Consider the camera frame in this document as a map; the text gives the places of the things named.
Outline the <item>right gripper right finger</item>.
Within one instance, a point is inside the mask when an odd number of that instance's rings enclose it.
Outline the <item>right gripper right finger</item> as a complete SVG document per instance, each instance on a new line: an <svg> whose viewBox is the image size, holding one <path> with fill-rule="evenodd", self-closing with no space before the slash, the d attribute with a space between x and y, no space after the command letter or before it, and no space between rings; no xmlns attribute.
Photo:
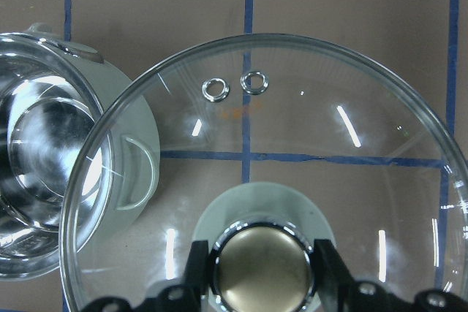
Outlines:
<svg viewBox="0 0 468 312"><path fill-rule="evenodd" d="M351 274L329 239L315 239L313 251L314 289L321 300L344 300Z"/></svg>

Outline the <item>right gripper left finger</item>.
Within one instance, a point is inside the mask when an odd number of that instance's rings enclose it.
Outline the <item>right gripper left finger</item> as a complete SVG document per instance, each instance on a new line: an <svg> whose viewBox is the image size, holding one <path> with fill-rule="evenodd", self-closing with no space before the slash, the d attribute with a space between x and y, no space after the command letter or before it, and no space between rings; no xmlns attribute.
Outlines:
<svg viewBox="0 0 468 312"><path fill-rule="evenodd" d="M207 240L193 241L184 268L183 283L202 297L208 289L209 247Z"/></svg>

